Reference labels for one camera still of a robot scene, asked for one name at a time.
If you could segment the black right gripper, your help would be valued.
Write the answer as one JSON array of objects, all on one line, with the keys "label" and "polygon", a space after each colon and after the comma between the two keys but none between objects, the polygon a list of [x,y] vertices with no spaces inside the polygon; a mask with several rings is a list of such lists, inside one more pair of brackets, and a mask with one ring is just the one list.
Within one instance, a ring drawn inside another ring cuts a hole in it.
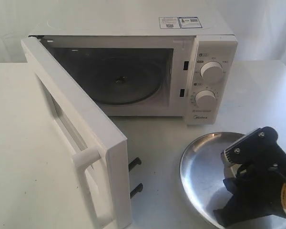
[{"label": "black right gripper", "polygon": [[277,143],[277,131],[266,126],[248,140],[241,150],[250,161],[239,167],[236,178],[224,178],[232,196],[213,211],[225,228],[253,215],[286,215],[286,153]]}]

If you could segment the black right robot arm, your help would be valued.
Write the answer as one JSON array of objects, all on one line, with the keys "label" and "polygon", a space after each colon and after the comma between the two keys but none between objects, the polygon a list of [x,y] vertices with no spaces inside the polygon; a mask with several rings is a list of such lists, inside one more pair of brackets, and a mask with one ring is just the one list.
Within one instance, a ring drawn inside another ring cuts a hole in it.
[{"label": "black right robot arm", "polygon": [[222,151],[223,183],[232,197],[214,210],[221,226],[270,215],[286,219],[286,153],[277,140],[277,131],[265,126]]}]

